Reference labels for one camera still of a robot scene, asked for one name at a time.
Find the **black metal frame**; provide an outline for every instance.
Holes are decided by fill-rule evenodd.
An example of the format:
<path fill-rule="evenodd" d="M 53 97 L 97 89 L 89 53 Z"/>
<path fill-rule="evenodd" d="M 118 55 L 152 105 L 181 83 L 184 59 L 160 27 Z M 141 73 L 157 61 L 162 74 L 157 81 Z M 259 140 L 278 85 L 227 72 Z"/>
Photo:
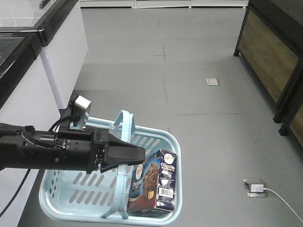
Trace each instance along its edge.
<path fill-rule="evenodd" d="M 258 11 L 258 9 L 251 3 L 251 1 L 248 4 L 244 20 L 242 23 L 241 31 L 239 34 L 239 38 L 236 44 L 236 48 L 234 51 L 234 56 L 239 56 L 239 53 L 242 55 L 242 57 L 245 59 L 246 62 L 247 59 L 245 58 L 244 54 L 239 49 L 239 44 L 242 38 L 243 30 L 245 28 L 245 24 L 247 21 L 247 17 L 250 11 L 253 11 L 261 20 L 263 23 L 267 25 L 267 27 L 277 36 L 279 39 L 298 57 L 298 63 L 290 76 L 286 86 L 284 87 L 279 99 L 277 102 L 273 100 L 263 83 L 258 78 L 257 74 L 255 73 L 256 77 L 258 78 L 258 81 L 270 97 L 270 99 L 275 103 L 276 108 L 276 114 L 274 117 L 274 122 L 280 123 L 282 122 L 283 118 L 287 115 L 287 113 L 290 110 L 290 105 L 293 102 L 293 98 L 297 92 L 297 89 L 300 85 L 300 83 L 303 82 L 303 52 L 294 44 L 292 43 L 274 24 L 272 24 L 267 17 L 265 17 L 262 13 Z"/>
<path fill-rule="evenodd" d="M 296 116 L 298 110 L 303 105 L 303 89 L 298 91 L 298 96 L 300 98 L 293 101 L 291 109 L 289 113 L 287 114 L 286 118 L 283 121 L 282 127 L 279 130 L 279 133 L 281 136 L 286 136 L 290 133 L 290 124 L 294 120 L 294 117 Z"/>

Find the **black cable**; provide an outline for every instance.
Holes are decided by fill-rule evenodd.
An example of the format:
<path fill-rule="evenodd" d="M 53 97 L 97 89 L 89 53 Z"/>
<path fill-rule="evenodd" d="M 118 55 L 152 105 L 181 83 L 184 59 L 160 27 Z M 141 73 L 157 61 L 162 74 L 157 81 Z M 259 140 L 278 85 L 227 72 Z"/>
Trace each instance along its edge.
<path fill-rule="evenodd" d="M 17 191 L 15 192 L 14 196 L 10 199 L 9 203 L 6 205 L 6 207 L 0 213 L 0 218 L 6 212 L 6 210 L 9 208 L 9 206 L 12 204 L 12 202 L 15 200 L 15 198 L 18 195 L 19 191 L 21 190 L 25 180 L 27 179 L 27 176 L 28 176 L 29 172 L 30 172 L 30 169 L 28 169 L 26 174 L 24 175 L 23 180 L 21 181 L 21 184 L 19 185 L 19 187 L 18 187 Z"/>
<path fill-rule="evenodd" d="M 68 115 L 66 117 L 63 117 L 63 118 L 60 118 L 59 120 L 57 120 L 48 131 L 53 131 L 54 127 L 56 127 L 57 124 L 59 124 L 60 122 L 66 121 L 68 119 L 71 119 L 71 118 L 75 118 L 76 120 L 78 120 L 77 115 L 74 115 L 74 114 Z"/>

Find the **white power cord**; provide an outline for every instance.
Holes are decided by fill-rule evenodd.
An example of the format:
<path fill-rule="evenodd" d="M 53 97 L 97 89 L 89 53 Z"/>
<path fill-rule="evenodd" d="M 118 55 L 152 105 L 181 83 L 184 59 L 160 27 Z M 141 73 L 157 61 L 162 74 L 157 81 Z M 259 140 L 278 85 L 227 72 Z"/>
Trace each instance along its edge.
<path fill-rule="evenodd" d="M 267 191 L 270 191 L 272 192 L 273 194 L 275 194 L 280 200 L 282 200 L 283 203 L 285 203 L 289 209 L 299 218 L 299 220 L 303 223 L 303 220 L 299 217 L 299 215 L 294 211 L 293 208 L 291 208 L 291 206 L 278 194 L 276 193 L 274 190 L 271 190 L 269 188 L 264 188 L 264 190 L 267 190 Z"/>

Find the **black cable on floor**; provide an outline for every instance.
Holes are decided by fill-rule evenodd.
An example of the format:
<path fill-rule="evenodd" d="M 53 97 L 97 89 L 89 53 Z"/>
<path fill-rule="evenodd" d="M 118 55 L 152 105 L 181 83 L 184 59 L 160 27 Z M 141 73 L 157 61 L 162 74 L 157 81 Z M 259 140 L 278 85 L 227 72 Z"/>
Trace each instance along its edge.
<path fill-rule="evenodd" d="M 0 218 L 1 216 L 6 212 L 6 210 L 9 208 L 9 206 L 12 204 L 12 202 L 15 200 L 16 196 L 18 195 L 19 191 L 21 190 L 25 180 L 27 179 L 27 176 L 30 172 L 30 169 L 27 170 L 27 172 L 25 173 L 22 181 L 21 181 L 21 184 L 19 185 L 17 191 L 15 192 L 14 196 L 10 199 L 10 201 L 8 202 L 8 204 L 6 205 L 6 207 L 3 209 L 3 211 L 0 213 Z"/>

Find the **robotic arm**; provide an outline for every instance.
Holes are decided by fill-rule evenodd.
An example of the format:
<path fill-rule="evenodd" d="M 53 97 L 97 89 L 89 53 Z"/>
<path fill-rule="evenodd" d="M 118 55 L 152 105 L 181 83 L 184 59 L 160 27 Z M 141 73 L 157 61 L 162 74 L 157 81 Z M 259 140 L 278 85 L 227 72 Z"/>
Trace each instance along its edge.
<path fill-rule="evenodd" d="M 77 100 L 70 104 L 57 132 L 36 131 L 33 126 L 14 126 L 0 123 L 0 169 L 58 169 L 91 173 L 105 172 L 120 164 L 136 165 L 145 160 L 145 149 L 123 142 L 109 129 L 78 126 L 88 117 L 77 111 Z"/>

